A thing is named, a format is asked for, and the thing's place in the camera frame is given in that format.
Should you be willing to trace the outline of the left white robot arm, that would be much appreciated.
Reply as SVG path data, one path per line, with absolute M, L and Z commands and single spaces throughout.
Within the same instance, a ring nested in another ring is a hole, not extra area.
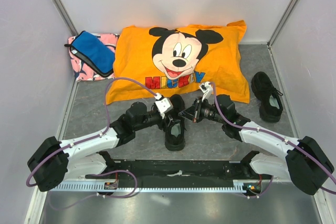
M 80 176 L 111 178 L 115 165 L 105 159 L 105 150 L 129 143 L 137 131 L 152 126 L 165 133 L 167 149 L 180 150 L 185 146 L 184 122 L 179 116 L 183 109 L 184 102 L 167 98 L 156 101 L 150 110 L 144 103 L 135 102 L 116 121 L 99 131 L 61 141 L 49 137 L 27 162 L 31 174 L 26 184 L 46 192 Z

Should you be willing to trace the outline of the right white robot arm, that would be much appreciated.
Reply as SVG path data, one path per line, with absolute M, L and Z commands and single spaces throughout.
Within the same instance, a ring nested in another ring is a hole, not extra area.
M 180 116 L 194 123 L 203 119 L 221 123 L 230 138 L 268 152 L 268 155 L 254 154 L 250 161 L 241 164 L 240 172 L 245 178 L 266 174 L 290 180 L 308 195 L 314 195 L 327 179 L 335 181 L 333 165 L 313 138 L 289 137 L 261 127 L 239 114 L 227 95 L 218 95 L 214 101 L 209 104 L 207 99 L 196 98 Z

